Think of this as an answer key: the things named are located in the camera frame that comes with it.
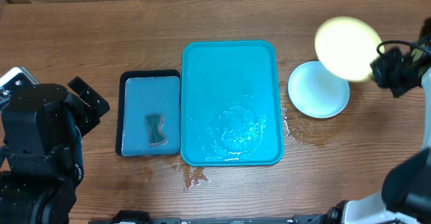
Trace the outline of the yellow-green plate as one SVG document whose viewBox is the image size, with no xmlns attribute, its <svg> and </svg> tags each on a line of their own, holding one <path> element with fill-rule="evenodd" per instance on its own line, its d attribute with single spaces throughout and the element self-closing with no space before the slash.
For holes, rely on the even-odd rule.
<svg viewBox="0 0 431 224">
<path fill-rule="evenodd" d="M 323 22 L 314 38 L 318 59 L 332 74 L 348 81 L 372 78 L 371 63 L 383 49 L 377 32 L 354 17 L 339 16 Z"/>
</svg>

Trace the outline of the dark green sponge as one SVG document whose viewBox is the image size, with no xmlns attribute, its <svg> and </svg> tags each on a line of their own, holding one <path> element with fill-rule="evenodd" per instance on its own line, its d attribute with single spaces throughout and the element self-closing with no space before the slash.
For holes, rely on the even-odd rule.
<svg viewBox="0 0 431 224">
<path fill-rule="evenodd" d="M 149 146 L 157 147 L 167 143 L 166 135 L 162 132 L 164 117 L 161 114 L 150 114 L 145 117 L 148 130 Z"/>
</svg>

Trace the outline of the light blue plate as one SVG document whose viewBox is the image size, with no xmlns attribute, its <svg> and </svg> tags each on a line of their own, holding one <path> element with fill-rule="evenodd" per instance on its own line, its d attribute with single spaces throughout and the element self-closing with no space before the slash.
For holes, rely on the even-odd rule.
<svg viewBox="0 0 431 224">
<path fill-rule="evenodd" d="M 321 62 L 298 66 L 288 80 L 290 101 L 301 113 L 312 118 L 331 118 L 344 110 L 350 99 L 350 85 Z"/>
</svg>

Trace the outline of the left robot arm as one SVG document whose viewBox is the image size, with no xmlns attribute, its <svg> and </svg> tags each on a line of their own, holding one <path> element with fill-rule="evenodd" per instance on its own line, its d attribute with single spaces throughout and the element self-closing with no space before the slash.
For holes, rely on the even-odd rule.
<svg viewBox="0 0 431 224">
<path fill-rule="evenodd" d="M 81 139 L 110 109 L 80 77 L 67 86 L 13 78 L 2 92 L 1 222 L 68 223 L 84 178 Z"/>
</svg>

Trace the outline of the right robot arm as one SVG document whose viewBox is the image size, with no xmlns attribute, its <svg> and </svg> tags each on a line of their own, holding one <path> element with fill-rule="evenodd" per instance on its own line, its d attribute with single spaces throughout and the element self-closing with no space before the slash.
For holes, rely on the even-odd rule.
<svg viewBox="0 0 431 224">
<path fill-rule="evenodd" d="M 334 17 L 317 30 L 318 59 L 332 74 L 348 81 L 373 80 L 398 98 L 410 89 L 425 93 L 424 139 L 420 152 L 386 176 L 383 186 L 361 200 L 343 200 L 313 223 L 430 222 L 430 20 L 417 42 L 382 41 L 365 22 Z"/>
</svg>

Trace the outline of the small dark blue tray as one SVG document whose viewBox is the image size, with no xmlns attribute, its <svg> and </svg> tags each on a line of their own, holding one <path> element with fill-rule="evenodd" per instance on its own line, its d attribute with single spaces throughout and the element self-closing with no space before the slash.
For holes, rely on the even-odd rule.
<svg viewBox="0 0 431 224">
<path fill-rule="evenodd" d="M 120 77 L 115 151 L 121 157 L 174 155 L 180 150 L 181 80 L 177 70 L 127 71 Z M 167 143 L 149 146 L 145 117 L 161 114 Z"/>
</svg>

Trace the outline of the large teal serving tray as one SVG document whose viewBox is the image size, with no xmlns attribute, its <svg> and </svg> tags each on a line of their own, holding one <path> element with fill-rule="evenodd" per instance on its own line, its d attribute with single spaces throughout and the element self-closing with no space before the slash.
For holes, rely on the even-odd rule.
<svg viewBox="0 0 431 224">
<path fill-rule="evenodd" d="M 195 167 L 273 165 L 284 154 L 274 47 L 192 42 L 183 50 L 180 154 Z"/>
</svg>

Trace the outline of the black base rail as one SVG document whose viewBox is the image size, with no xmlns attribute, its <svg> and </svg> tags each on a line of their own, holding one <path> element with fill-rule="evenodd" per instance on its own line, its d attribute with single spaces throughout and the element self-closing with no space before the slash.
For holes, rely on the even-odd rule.
<svg viewBox="0 0 431 224">
<path fill-rule="evenodd" d="M 138 216 L 117 215 L 111 219 L 93 220 L 89 224 L 145 223 L 145 224 L 306 224 L 341 223 L 341 209 L 330 209 L 320 215 L 294 215 L 286 218 L 229 218 L 229 219 L 180 219 L 178 217 L 150 218 L 148 213 L 137 212 Z"/>
</svg>

